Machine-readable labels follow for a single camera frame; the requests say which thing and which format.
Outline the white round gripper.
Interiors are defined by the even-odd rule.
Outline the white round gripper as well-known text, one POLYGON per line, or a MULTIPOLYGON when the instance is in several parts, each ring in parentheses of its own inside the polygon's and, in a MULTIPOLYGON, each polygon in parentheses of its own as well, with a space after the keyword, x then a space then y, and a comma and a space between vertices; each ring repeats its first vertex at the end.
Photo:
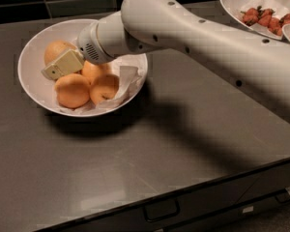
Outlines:
MULTIPOLYGON (((103 50, 98 40, 98 23, 96 21, 81 30, 76 44, 84 59, 92 64, 100 65, 113 60, 103 50)), ((42 70, 43 76, 49 80, 57 80, 62 76, 77 73, 84 65, 84 59, 79 52, 74 49, 64 50, 42 70)))

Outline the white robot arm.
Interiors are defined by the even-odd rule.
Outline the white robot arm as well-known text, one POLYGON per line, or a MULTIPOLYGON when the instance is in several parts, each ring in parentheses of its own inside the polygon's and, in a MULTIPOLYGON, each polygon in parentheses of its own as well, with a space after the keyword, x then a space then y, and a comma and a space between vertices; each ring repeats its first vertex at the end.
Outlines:
POLYGON ((228 81, 290 124, 290 44, 204 20, 176 0, 123 0, 121 10, 84 27, 77 51, 43 69, 48 79, 78 70, 85 60, 171 48, 228 81))

